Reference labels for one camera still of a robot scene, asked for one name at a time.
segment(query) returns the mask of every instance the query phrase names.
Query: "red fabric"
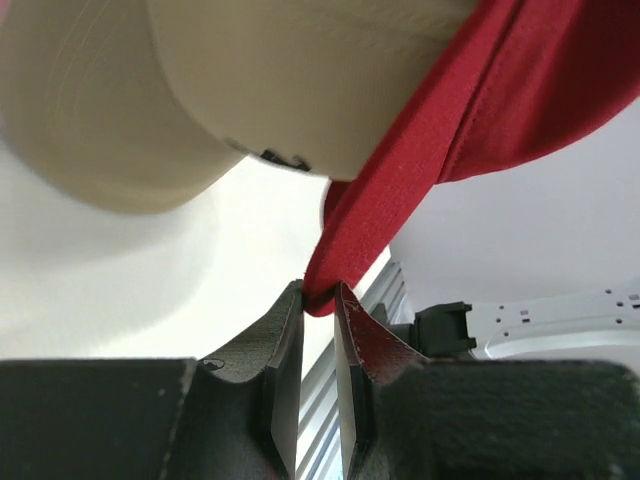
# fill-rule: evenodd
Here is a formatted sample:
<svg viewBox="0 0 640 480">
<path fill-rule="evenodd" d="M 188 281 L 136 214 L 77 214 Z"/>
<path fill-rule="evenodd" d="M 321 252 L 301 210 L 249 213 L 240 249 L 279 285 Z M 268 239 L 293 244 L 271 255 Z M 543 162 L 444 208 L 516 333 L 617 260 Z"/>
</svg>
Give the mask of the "red fabric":
<svg viewBox="0 0 640 480">
<path fill-rule="evenodd" d="M 330 188 L 305 308 L 333 311 L 440 182 L 521 165 L 640 95 L 640 0 L 483 0 L 351 184 Z"/>
</svg>

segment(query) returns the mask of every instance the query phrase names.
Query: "white ceiling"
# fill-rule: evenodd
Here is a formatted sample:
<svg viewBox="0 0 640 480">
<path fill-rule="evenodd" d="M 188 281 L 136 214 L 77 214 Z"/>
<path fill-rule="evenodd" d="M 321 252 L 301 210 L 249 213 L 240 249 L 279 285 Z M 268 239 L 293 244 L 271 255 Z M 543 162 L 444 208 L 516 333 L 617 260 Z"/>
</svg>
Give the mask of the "white ceiling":
<svg viewBox="0 0 640 480">
<path fill-rule="evenodd" d="M 582 141 L 434 188 L 391 245 L 413 307 L 601 290 L 640 276 L 640 101 Z M 621 360 L 638 348 L 549 352 Z"/>
</svg>

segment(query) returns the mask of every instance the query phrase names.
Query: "baseball cap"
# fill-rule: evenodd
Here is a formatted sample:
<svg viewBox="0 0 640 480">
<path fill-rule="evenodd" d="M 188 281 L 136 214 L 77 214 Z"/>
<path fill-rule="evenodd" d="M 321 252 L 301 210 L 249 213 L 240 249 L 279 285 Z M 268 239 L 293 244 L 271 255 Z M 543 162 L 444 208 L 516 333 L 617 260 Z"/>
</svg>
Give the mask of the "baseball cap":
<svg viewBox="0 0 640 480">
<path fill-rule="evenodd" d="M 176 208 L 247 154 L 351 180 L 477 1 L 15 0 L 0 107 L 108 210 Z"/>
<path fill-rule="evenodd" d="M 247 153 L 337 180 L 303 285 L 323 316 L 434 185 L 633 101 L 637 18 L 609 0 L 22 0 L 0 107 L 26 162 L 112 210 L 175 208 Z"/>
</svg>

